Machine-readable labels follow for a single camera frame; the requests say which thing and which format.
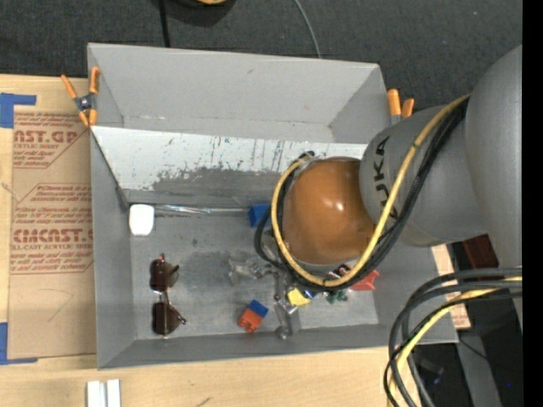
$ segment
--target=sunglasses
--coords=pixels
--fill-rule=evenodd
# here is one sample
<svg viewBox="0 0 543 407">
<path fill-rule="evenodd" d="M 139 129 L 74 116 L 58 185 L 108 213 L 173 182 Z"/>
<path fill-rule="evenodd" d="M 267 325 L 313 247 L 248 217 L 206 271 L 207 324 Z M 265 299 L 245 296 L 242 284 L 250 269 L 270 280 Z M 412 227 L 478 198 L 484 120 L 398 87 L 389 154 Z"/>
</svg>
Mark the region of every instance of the sunglasses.
<svg viewBox="0 0 543 407">
<path fill-rule="evenodd" d="M 153 332 L 166 336 L 176 330 L 180 324 L 187 324 L 179 311 L 168 299 L 168 289 L 179 278 L 179 265 L 172 265 L 165 260 L 164 254 L 151 262 L 151 289 L 160 295 L 160 301 L 153 305 Z"/>
</svg>

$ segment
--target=blue block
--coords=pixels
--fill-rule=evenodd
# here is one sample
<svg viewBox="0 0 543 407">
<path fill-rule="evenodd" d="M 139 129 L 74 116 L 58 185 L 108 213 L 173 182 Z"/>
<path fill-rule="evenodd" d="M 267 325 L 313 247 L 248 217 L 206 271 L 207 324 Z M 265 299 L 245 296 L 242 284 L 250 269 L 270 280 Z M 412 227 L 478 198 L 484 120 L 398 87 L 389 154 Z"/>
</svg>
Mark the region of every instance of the blue block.
<svg viewBox="0 0 543 407">
<path fill-rule="evenodd" d="M 249 303 L 248 309 L 251 309 L 253 312 L 255 312 L 258 316 L 261 316 L 262 318 L 264 318 L 266 314 L 268 313 L 268 308 L 264 304 L 257 302 L 256 300 L 253 300 L 251 301 L 251 303 Z"/>
<path fill-rule="evenodd" d="M 270 204 L 268 203 L 262 203 L 259 205 L 253 205 L 251 209 L 249 210 L 249 222 L 251 224 L 251 227 L 254 227 L 259 224 L 260 219 L 264 215 L 264 213 L 270 208 Z"/>
<path fill-rule="evenodd" d="M 32 363 L 36 359 L 17 359 L 8 360 L 8 323 L 0 322 L 0 365 L 10 365 L 16 363 Z"/>
</svg>

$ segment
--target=yellow cable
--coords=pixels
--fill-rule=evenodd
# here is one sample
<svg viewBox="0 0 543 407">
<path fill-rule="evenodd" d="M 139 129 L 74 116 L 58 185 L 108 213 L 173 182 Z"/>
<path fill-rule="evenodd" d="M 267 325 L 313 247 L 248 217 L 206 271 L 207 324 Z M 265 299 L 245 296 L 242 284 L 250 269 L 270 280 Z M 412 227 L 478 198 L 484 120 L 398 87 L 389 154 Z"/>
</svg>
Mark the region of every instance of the yellow cable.
<svg viewBox="0 0 543 407">
<path fill-rule="evenodd" d="M 522 281 L 523 278 L 521 276 L 516 276 L 516 277 L 509 277 L 509 278 L 507 278 L 505 280 L 509 281 L 509 282 L 513 282 L 513 281 Z M 498 288 L 490 288 L 490 289 L 478 289 L 478 290 L 475 290 L 475 291 L 467 291 L 465 293 L 462 293 L 462 294 L 452 298 L 451 300 L 447 301 L 446 303 L 455 303 L 455 302 L 463 300 L 465 298 L 471 299 L 471 298 L 480 297 L 480 296 L 485 295 L 485 294 L 490 294 L 490 293 L 496 291 L 497 289 Z M 413 339 L 411 341 L 409 341 L 409 343 L 406 344 L 406 346 L 401 350 L 401 352 L 398 354 L 398 358 L 396 359 L 396 363 L 398 365 L 398 371 L 399 372 L 401 372 L 401 370 L 405 366 L 405 364 L 407 362 L 407 358 L 409 357 L 409 354 L 411 354 L 411 351 L 415 348 L 415 345 L 417 345 L 418 341 L 420 341 L 422 339 L 422 337 L 428 332 L 428 330 L 430 330 L 442 316 L 444 316 L 444 315 L 448 314 L 449 312 L 451 312 L 453 310 L 453 308 L 454 308 L 454 306 L 451 306 L 449 308 L 442 309 L 440 312 L 435 314 L 421 328 L 420 332 L 417 333 L 417 335 L 414 336 Z M 394 379 L 394 376 L 392 376 L 392 375 L 389 378 L 389 389 L 390 389 L 390 393 L 392 393 L 393 395 L 395 394 L 396 389 L 397 389 L 396 381 Z M 387 406 L 388 407 L 392 406 L 392 403 L 391 403 L 390 400 L 388 400 Z"/>
<path fill-rule="evenodd" d="M 305 278 L 307 281 L 313 282 L 316 285 L 320 285 L 323 287 L 339 287 L 341 285 L 344 285 L 354 276 L 356 276 L 356 274 L 361 270 L 364 264 L 369 260 L 369 257 L 371 256 L 372 251 L 375 249 L 375 246 L 377 245 L 378 239 L 381 236 L 381 233 L 383 232 L 387 219 L 389 218 L 390 211 L 392 210 L 394 206 L 394 202 L 398 195 L 398 191 L 400 190 L 401 183 L 404 180 L 407 169 L 409 168 L 409 165 L 411 164 L 413 158 L 415 157 L 415 153 L 417 153 L 418 148 L 424 142 L 426 137 L 428 137 L 428 134 L 441 122 L 441 120 L 445 118 L 452 110 L 454 110 L 460 103 L 462 103 L 462 101 L 464 101 L 468 97 L 469 95 L 465 95 L 461 98 L 456 99 L 452 103 L 449 103 L 448 105 L 446 105 L 424 126 L 424 128 L 418 134 L 417 138 L 415 139 L 415 142 L 410 146 L 409 150 L 407 151 L 407 155 L 401 164 L 401 167 L 398 171 L 398 175 L 390 190 L 387 203 L 384 205 L 383 212 L 381 213 L 379 221 L 375 227 L 375 231 L 373 231 L 372 238 L 370 239 L 370 242 L 368 243 L 366 250 L 361 255 L 361 257 L 356 261 L 356 263 L 353 265 L 352 269 L 347 271 L 347 273 L 341 276 L 339 279 L 324 279 L 324 278 L 314 276 L 311 273 L 309 273 L 307 270 L 302 268 L 294 260 L 294 258 L 288 251 L 287 246 L 285 245 L 283 241 L 283 237 L 281 236 L 281 231 L 279 229 L 279 224 L 277 222 L 277 200 L 279 199 L 279 193 L 281 192 L 283 183 L 286 181 L 288 176 L 294 170 L 296 170 L 301 164 L 303 164 L 307 159 L 299 159 L 295 161 L 292 165 L 290 165 L 290 167 L 288 167 L 287 170 L 285 170 L 285 172 L 279 178 L 279 181 L 277 182 L 277 185 L 273 192 L 273 196 L 271 198 L 271 226 L 273 228 L 273 234 L 277 241 L 277 246 L 281 250 L 281 253 L 285 257 L 285 259 L 288 261 L 290 266 L 300 276 Z"/>
</svg>

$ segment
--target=sunglasses lens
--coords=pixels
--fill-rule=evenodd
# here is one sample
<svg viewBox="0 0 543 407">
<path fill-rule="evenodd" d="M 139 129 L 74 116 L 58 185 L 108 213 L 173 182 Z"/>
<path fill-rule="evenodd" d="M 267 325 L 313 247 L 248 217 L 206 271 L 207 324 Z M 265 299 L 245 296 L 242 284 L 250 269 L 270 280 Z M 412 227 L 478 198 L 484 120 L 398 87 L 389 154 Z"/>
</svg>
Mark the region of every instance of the sunglasses lens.
<svg viewBox="0 0 543 407">
<path fill-rule="evenodd" d="M 151 281 L 149 285 L 153 291 L 163 293 L 173 287 L 179 277 L 179 265 L 175 267 L 163 259 L 155 259 L 151 263 Z"/>
<path fill-rule="evenodd" d="M 153 331 L 159 335 L 167 335 L 176 330 L 185 320 L 171 304 L 158 302 L 153 305 Z"/>
</svg>

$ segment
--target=black floor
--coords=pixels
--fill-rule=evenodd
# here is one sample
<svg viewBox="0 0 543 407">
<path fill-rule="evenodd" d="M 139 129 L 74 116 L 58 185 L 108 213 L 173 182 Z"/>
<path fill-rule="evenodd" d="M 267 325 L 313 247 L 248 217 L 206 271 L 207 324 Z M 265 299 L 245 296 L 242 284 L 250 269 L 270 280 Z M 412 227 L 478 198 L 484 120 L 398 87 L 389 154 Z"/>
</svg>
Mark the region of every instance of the black floor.
<svg viewBox="0 0 543 407">
<path fill-rule="evenodd" d="M 469 92 L 523 40 L 523 0 L 298 2 L 325 59 L 379 63 L 418 109 Z M 173 47 L 316 57 L 294 0 L 167 7 Z M 156 0 L 0 0 L 0 13 L 0 73 L 85 75 L 88 42 L 163 44 Z"/>
</svg>

